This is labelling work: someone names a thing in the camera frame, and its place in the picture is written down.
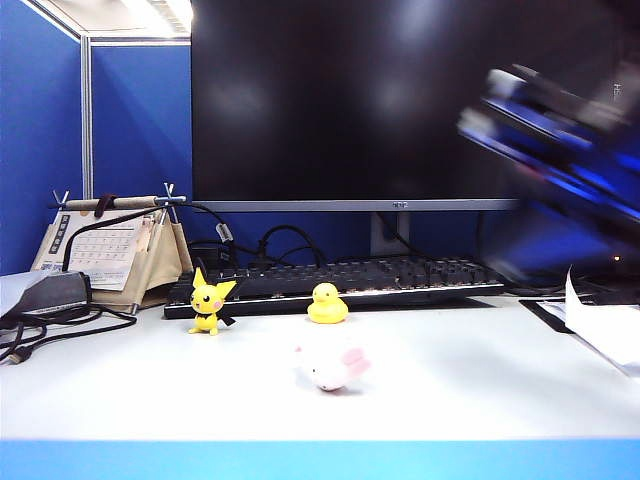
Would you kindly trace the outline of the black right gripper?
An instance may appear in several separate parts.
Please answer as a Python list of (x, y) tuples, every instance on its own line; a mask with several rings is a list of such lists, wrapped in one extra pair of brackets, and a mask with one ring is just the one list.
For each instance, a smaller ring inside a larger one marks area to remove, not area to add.
[(584, 98), (528, 67), (493, 69), (459, 133), (540, 181), (547, 202), (589, 217), (639, 220), (639, 67), (622, 63), (611, 102)]

